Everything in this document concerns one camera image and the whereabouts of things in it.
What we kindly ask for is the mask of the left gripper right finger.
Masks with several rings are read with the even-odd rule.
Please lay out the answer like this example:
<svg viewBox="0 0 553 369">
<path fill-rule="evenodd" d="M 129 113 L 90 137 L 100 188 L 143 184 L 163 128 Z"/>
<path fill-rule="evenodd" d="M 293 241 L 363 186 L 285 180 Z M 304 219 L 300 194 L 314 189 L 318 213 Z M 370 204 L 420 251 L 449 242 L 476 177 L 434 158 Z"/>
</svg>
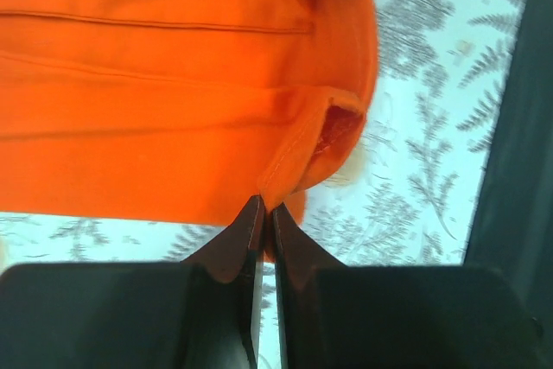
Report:
<svg viewBox="0 0 553 369">
<path fill-rule="evenodd" d="M 285 368 L 545 368 L 540 328 L 474 266 L 348 266 L 272 212 Z"/>
</svg>

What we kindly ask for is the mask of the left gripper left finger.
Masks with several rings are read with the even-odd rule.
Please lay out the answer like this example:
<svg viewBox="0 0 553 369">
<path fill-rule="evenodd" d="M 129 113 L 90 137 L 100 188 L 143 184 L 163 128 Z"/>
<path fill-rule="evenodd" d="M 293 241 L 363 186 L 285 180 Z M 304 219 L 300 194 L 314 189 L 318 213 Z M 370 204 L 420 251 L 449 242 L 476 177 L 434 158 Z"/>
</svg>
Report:
<svg viewBox="0 0 553 369">
<path fill-rule="evenodd" d="M 180 262 L 36 263 L 1 277 L 4 368 L 254 368 L 264 202 Z"/>
</svg>

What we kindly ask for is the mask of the orange t-shirt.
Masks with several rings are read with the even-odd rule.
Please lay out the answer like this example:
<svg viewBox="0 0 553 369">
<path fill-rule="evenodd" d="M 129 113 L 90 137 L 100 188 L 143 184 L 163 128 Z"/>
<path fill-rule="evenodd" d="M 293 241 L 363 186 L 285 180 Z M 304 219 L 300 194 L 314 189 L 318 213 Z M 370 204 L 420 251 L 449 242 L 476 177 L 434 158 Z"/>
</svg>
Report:
<svg viewBox="0 0 553 369">
<path fill-rule="evenodd" d="M 377 72 L 373 0 L 1 0 L 1 208 L 301 219 Z"/>
</svg>

